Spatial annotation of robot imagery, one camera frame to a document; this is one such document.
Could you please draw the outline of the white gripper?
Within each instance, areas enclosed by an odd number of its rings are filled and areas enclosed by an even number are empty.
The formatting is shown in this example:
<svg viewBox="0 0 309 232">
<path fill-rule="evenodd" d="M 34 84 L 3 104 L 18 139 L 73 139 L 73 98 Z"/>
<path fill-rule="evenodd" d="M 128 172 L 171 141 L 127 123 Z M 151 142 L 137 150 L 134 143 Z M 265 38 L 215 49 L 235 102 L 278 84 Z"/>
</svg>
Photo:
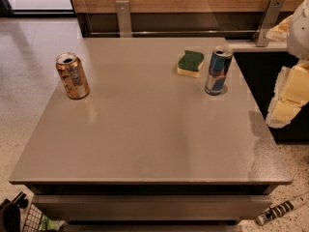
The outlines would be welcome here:
<svg viewBox="0 0 309 232">
<path fill-rule="evenodd" d="M 284 42 L 298 59 L 309 60 L 309 0 L 266 34 L 271 41 Z M 267 109 L 267 125 L 281 129 L 289 125 L 301 108 L 309 102 L 309 61 L 299 61 L 292 68 L 283 67 L 277 76 L 274 97 Z"/>
</svg>

